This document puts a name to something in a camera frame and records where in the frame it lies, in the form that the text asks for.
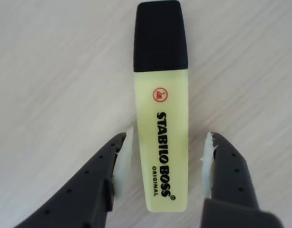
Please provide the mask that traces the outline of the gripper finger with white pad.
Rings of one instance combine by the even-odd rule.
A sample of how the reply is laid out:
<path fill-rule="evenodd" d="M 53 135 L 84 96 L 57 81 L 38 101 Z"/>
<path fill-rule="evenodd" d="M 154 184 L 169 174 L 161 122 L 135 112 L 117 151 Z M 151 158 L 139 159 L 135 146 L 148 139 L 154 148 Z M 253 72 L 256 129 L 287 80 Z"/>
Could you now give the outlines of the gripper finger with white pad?
<path fill-rule="evenodd" d="M 111 138 L 19 228 L 103 228 L 115 199 L 124 196 L 134 131 Z"/>
<path fill-rule="evenodd" d="M 207 134 L 201 161 L 204 198 L 258 206 L 245 158 L 221 134 Z"/>

